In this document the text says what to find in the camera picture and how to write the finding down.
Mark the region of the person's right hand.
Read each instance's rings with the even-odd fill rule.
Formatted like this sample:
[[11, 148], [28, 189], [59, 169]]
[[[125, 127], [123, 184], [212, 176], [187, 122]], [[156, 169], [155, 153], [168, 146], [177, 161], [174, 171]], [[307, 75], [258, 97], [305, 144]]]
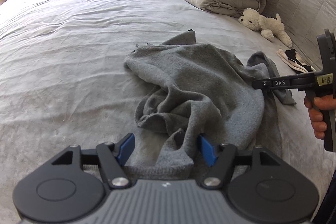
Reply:
[[336, 100], [333, 95], [315, 97], [311, 101], [307, 96], [304, 98], [304, 105], [308, 108], [311, 126], [317, 139], [324, 139], [327, 130], [327, 124], [323, 121], [321, 110], [335, 111]]

